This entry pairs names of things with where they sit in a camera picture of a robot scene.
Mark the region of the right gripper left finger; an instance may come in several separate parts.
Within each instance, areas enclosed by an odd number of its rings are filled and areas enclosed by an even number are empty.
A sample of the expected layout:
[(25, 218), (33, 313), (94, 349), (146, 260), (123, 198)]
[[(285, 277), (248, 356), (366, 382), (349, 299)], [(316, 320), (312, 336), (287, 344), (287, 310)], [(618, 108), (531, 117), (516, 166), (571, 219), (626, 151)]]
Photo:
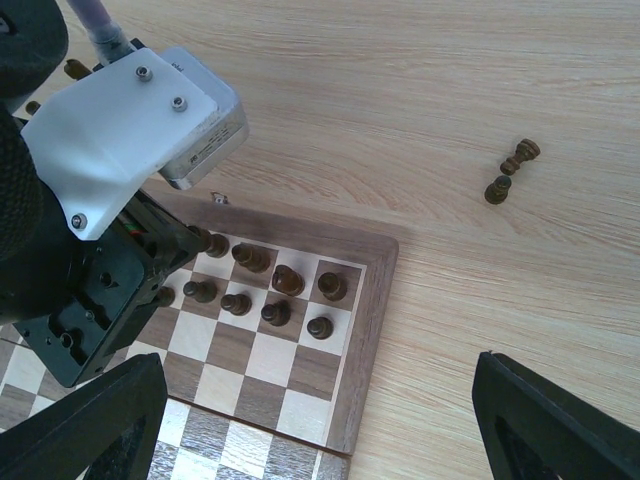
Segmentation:
[(136, 355), (2, 433), (1, 477), (145, 479), (167, 398), (159, 355)]

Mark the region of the dark bishop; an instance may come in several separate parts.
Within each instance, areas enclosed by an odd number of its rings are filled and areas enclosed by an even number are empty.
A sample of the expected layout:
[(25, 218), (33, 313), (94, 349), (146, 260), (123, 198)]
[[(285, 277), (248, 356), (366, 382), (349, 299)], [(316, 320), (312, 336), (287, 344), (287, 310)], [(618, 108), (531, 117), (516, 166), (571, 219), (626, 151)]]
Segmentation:
[(305, 289), (304, 278), (287, 265), (279, 264), (275, 267), (271, 286), (277, 292), (288, 296), (298, 296)]
[(262, 273), (271, 265), (270, 252), (261, 246), (239, 243), (231, 249), (233, 259), (252, 273)]

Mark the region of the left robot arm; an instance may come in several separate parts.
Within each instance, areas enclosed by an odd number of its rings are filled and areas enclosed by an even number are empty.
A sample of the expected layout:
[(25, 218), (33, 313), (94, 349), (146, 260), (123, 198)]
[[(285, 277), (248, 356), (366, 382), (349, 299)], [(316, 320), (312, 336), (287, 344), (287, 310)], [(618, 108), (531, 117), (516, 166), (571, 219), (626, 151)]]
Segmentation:
[(98, 240), (82, 241), (67, 227), (15, 116), (67, 49), (56, 2), (2, 3), (1, 320), (71, 388), (99, 375), (157, 309), (172, 303), (166, 278), (211, 242), (143, 191)]

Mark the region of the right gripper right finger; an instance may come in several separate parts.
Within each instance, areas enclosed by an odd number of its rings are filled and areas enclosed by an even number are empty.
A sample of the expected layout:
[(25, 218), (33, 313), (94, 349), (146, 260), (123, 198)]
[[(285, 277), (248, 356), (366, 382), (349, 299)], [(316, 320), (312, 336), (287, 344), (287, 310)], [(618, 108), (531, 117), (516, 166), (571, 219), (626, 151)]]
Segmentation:
[(637, 479), (639, 432), (510, 357), (478, 357), (472, 401), (495, 479)]

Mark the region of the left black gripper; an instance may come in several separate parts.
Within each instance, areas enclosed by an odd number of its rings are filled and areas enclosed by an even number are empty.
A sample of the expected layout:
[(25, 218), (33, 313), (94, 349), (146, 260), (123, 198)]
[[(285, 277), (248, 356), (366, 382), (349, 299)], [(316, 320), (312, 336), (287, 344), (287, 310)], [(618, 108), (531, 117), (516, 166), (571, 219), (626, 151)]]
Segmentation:
[(167, 277), (209, 245), (204, 230), (138, 192), (95, 241), (79, 239), (82, 214), (63, 217), (44, 195), (43, 215), (14, 256), (14, 327), (59, 384), (99, 375), (159, 307)]

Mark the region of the dark knight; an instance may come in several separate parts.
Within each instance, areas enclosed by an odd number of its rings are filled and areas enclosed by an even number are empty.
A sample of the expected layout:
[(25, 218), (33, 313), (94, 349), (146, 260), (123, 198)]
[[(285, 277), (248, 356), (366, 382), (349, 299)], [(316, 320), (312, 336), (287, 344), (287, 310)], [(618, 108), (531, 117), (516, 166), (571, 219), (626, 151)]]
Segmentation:
[(523, 139), (517, 144), (515, 153), (501, 163), (500, 171), (511, 176), (520, 169), (522, 163), (535, 159), (540, 153), (541, 150), (534, 141)]

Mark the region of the dark king piece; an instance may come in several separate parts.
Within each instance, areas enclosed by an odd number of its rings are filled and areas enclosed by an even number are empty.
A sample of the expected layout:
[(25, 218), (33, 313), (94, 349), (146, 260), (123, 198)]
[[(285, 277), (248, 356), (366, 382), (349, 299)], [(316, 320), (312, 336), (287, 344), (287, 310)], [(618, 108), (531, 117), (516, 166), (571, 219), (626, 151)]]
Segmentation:
[(228, 238), (222, 234), (210, 234), (209, 245), (205, 250), (205, 253), (211, 258), (224, 257), (230, 248), (230, 242)]

